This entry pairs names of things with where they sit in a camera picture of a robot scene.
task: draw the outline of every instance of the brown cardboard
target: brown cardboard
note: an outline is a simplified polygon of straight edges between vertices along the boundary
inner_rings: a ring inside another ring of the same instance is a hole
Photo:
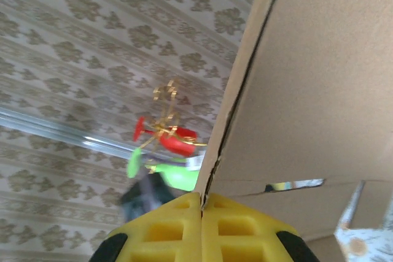
[[[214,181],[211,191],[288,223],[298,230],[302,238],[310,240],[334,233],[357,185],[358,183],[325,184],[274,193],[264,193],[264,189],[261,189],[259,193],[240,195],[228,193],[227,187]],[[327,199],[334,199],[335,203],[327,202]]]
[[[217,120],[214,124],[209,145],[203,159],[203,165],[199,173],[198,182],[195,186],[195,191],[200,192],[202,195],[204,195],[206,185],[209,179],[211,179],[210,176],[214,173],[215,164],[218,164],[219,150],[224,132],[227,129],[231,117],[230,112],[241,89],[243,78],[247,71],[247,65],[260,37],[260,31],[272,2],[273,0],[257,0],[251,8],[239,51],[227,83],[228,87],[225,89],[220,112],[217,115]]]
[[[335,236],[328,236],[307,242],[308,247],[320,262],[345,262],[346,259]]]
[[[392,194],[392,182],[366,181],[349,228],[380,228]]]
[[[393,181],[392,37],[391,0],[255,0],[195,190],[331,234],[361,180]],[[307,179],[325,184],[260,194]]]

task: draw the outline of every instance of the blurry object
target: blurry object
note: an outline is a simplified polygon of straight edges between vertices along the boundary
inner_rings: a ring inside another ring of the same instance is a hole
[[[142,133],[151,134],[152,137],[143,143],[140,148],[145,148],[150,143],[156,141],[153,151],[157,144],[161,145],[172,153],[190,157],[195,153],[196,147],[206,146],[206,144],[197,142],[198,134],[195,131],[179,127],[180,115],[174,111],[177,87],[173,80],[163,87],[154,89],[154,101],[163,103],[161,117],[151,119],[146,125],[152,129],[145,129],[145,118],[140,117],[134,131],[134,141],[137,141]]]
[[[142,216],[175,199],[160,173],[146,174],[120,198],[125,222]]]
[[[205,150],[201,150],[199,155],[192,156],[186,159],[185,166],[190,171],[199,171],[202,167],[202,162],[204,158],[204,154],[206,153]]]
[[[170,187],[185,191],[194,189],[199,171],[190,171],[185,164],[175,166],[172,163],[144,161],[144,156],[141,148],[137,148],[133,152],[127,166],[127,176],[129,178],[136,177],[141,168],[147,168],[150,169],[150,172],[159,172]]]

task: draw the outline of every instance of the patterned wallpaper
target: patterned wallpaper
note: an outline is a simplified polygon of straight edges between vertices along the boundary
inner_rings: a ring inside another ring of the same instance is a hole
[[[153,88],[177,77],[182,124],[206,142],[252,1],[0,0],[0,105],[130,144],[160,113]],[[125,160],[0,140],[0,261],[87,261],[122,222]]]
[[[125,165],[0,127],[0,261],[88,261],[123,223],[116,202],[133,182]]]
[[[252,0],[0,0],[1,103],[129,142],[178,78],[182,124],[207,141]]]

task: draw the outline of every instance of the cardboard flap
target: cardboard flap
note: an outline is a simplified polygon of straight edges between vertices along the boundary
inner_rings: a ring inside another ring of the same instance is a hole
[[[322,185],[274,193],[229,195],[220,182],[214,182],[211,192],[257,209],[264,214],[290,224],[304,240],[333,234],[358,183]]]
[[[307,242],[320,262],[345,262],[346,258],[334,235]]]
[[[249,69],[249,62],[255,53],[255,46],[260,39],[261,30],[271,10],[272,3],[273,0],[257,0],[249,14],[246,29],[244,30],[238,54],[233,63],[231,75],[227,83],[228,86],[225,89],[224,99],[221,103],[220,111],[217,115],[217,120],[214,124],[209,145],[203,159],[199,178],[194,189],[194,191],[199,192],[202,196],[202,206],[206,200],[205,191],[212,180],[215,168],[219,164],[219,153],[228,123],[233,115],[234,103],[238,99],[239,91],[243,86],[244,76]]]
[[[391,1],[274,0],[267,19],[224,126],[228,84],[196,190],[208,190],[214,173],[262,183],[392,180]],[[260,20],[249,22],[260,29]],[[230,79],[236,90],[239,68]]]
[[[260,193],[265,190],[266,184],[259,181],[217,180],[214,179],[210,190],[226,196],[242,196]]]
[[[392,195],[393,182],[366,181],[350,228],[380,228],[392,201]]]

